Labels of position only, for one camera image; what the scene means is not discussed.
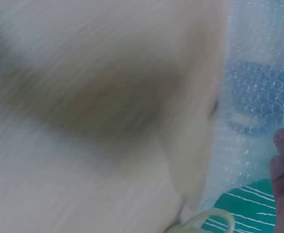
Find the white stripe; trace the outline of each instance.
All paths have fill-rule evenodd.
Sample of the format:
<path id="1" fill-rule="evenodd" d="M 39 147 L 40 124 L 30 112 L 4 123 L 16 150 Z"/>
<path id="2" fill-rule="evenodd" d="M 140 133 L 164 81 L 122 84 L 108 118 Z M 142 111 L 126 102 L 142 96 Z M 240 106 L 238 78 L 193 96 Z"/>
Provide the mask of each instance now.
<path id="1" fill-rule="evenodd" d="M 235 223 L 236 223 L 236 224 L 239 224 L 239 225 L 241 225 L 241 226 L 247 227 L 247 228 L 252 228 L 252 229 L 255 229 L 255 230 L 257 230 L 257 231 L 261 231 L 261 229 L 258 229 L 258 228 L 256 228 L 256 227 L 249 226 L 249 225 L 244 224 L 244 223 L 242 223 L 242 222 L 235 221 Z"/>
<path id="2" fill-rule="evenodd" d="M 240 233 L 254 233 L 254 232 L 249 232 L 249 231 L 245 231 L 242 229 L 235 229 L 236 232 L 240 232 Z"/>
<path id="3" fill-rule="evenodd" d="M 247 193 L 252 193 L 252 194 L 254 194 L 254 195 L 256 195 L 256 196 L 258 196 L 258 197 L 260 197 L 260 198 L 263 198 L 263 199 L 266 199 L 266 200 L 269 200 L 269 201 L 274 202 L 274 199 L 266 198 L 266 197 L 264 197 L 264 196 L 262 196 L 262 195 L 259 195 L 259 194 L 255 193 L 255 192 L 252 192 L 252 191 L 249 191 L 249 190 L 245 190 L 245 189 L 243 189 L 243 188 L 240 188 L 240 190 L 242 190 L 242 191 L 244 191 L 244 192 L 247 192 Z"/>
<path id="4" fill-rule="evenodd" d="M 268 208 L 273 209 L 273 210 L 276 209 L 276 208 L 274 208 L 274 207 L 272 207 L 272 206 L 265 205 L 265 204 L 262 204 L 262 203 L 259 203 L 259 202 L 257 202 L 257 201 L 253 201 L 253 200 L 250 200 L 250 199 L 246 199 L 246 198 L 240 197 L 240 196 L 238 196 L 238 195 L 234 195 L 234 194 L 232 194 L 232 193 L 226 193 L 226 194 L 228 194 L 228 195 L 230 195 L 230 196 L 233 196 L 233 197 L 235 197 L 235 198 L 240 198 L 241 200 L 246 200 L 246 201 L 249 201 L 249 202 L 253 202 L 253 203 L 255 203 L 255 204 L 258 204 L 258 205 L 262 205 L 262 206 L 268 207 Z"/>
<path id="5" fill-rule="evenodd" d="M 220 223 L 220 222 L 217 222 L 217 221 L 215 221 L 215 220 L 213 220 L 213 219 L 211 219 L 211 218 L 208 218 L 207 220 L 209 220 L 209 221 L 211 221 L 211 222 L 214 222 L 214 223 L 217 223 L 217 224 L 219 224 L 219 225 L 222 225 L 222 226 L 224 226 L 224 227 L 227 227 L 227 228 L 228 228 L 228 226 L 227 226 L 227 225 L 225 225 L 225 224 L 223 224 L 223 223 Z M 239 224 L 239 225 L 242 225 L 242 226 L 244 226 L 244 227 L 247 227 L 247 228 L 252 228 L 252 229 L 255 229 L 255 230 L 261 231 L 261 229 L 258 229 L 258 228 L 256 228 L 256 227 L 252 227 L 252 226 L 248 226 L 248 225 L 246 225 L 246 224 L 244 224 L 244 223 L 241 223 L 241 222 L 237 222 L 237 221 L 235 221 L 235 223 L 236 223 L 236 224 Z"/>
<path id="6" fill-rule="evenodd" d="M 273 215 L 273 214 L 266 214 L 266 213 L 256 213 L 257 215 L 267 215 L 267 216 L 275 216 L 276 217 L 276 215 Z"/>
<path id="7" fill-rule="evenodd" d="M 266 225 L 270 225 L 270 226 L 275 226 L 273 223 L 268 223 L 268 222 L 262 222 L 260 220 L 256 220 L 256 219 L 253 219 L 253 218 L 250 218 L 250 217 L 245 217 L 245 216 L 242 216 L 242 215 L 237 215 L 237 214 L 234 214 L 232 213 L 234 216 L 237 216 L 237 217 L 241 217 L 241 218 L 244 218 L 244 219 L 248 219 L 248 220 L 251 220 L 253 222 L 258 222 L 258 223 L 262 223 L 262 224 L 266 224 Z"/>
<path id="8" fill-rule="evenodd" d="M 256 191 L 256 192 L 258 192 L 258 193 L 261 193 L 261 194 L 265 194 L 266 196 L 268 196 L 268 197 L 274 197 L 273 195 L 270 195 L 270 194 L 268 194 L 268 193 L 264 193 L 264 192 L 262 192 L 262 191 L 260 191 L 260 190 L 257 190 L 257 189 L 255 189 L 255 188 L 252 188 L 252 187 L 249 187 L 249 186 L 246 186 L 248 189 L 251 189 L 251 190 L 253 190 L 253 191 Z"/>
<path id="9" fill-rule="evenodd" d="M 205 224 L 206 224 L 206 225 L 209 225 L 209 226 L 211 226 L 211 227 L 218 228 L 218 229 L 223 230 L 224 232 L 226 232 L 226 230 L 225 230 L 224 228 L 219 227 L 219 226 L 217 226 L 217 225 L 214 225 L 214 224 L 211 224 L 211 223 L 208 223 L 208 222 L 205 222 Z"/>

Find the human finger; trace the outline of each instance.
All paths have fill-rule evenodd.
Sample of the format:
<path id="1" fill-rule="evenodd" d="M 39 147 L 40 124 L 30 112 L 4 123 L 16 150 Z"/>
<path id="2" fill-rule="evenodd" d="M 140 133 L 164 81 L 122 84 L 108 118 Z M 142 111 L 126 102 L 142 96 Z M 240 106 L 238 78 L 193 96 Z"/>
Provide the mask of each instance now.
<path id="1" fill-rule="evenodd" d="M 270 179 L 278 214 L 284 209 L 284 164 L 279 156 L 270 161 Z"/>

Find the plastic sheet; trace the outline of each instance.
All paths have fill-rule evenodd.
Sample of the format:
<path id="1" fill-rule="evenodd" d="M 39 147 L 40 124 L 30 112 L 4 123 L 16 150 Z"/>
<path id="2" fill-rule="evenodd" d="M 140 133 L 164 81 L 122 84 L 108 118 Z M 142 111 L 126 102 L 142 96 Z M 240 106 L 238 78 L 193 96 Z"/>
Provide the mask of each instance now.
<path id="1" fill-rule="evenodd" d="M 209 174 L 201 209 L 269 178 L 284 126 L 284 0 L 233 0 Z"/>

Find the striped cloth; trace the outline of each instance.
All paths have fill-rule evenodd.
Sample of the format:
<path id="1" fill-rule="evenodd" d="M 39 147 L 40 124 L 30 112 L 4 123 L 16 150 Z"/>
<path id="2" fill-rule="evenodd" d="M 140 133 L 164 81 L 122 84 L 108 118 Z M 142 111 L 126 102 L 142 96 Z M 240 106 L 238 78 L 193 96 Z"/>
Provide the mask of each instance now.
<path id="1" fill-rule="evenodd" d="M 235 216 L 235 233 L 271 233 L 276 222 L 276 208 L 270 180 L 261 180 L 221 195 L 215 208 L 229 211 Z M 227 230 L 225 221 L 208 218 L 203 229 L 214 233 Z"/>

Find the blue object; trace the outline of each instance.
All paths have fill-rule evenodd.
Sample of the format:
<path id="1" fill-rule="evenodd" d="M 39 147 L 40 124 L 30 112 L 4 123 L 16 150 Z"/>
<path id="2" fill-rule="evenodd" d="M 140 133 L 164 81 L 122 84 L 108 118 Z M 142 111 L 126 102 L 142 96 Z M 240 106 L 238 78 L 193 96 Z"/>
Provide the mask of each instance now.
<path id="1" fill-rule="evenodd" d="M 239 62 L 230 68 L 228 85 L 232 90 L 234 113 L 253 117 L 255 126 L 242 121 L 229 125 L 236 131 L 258 135 L 284 123 L 284 69 L 256 62 Z"/>

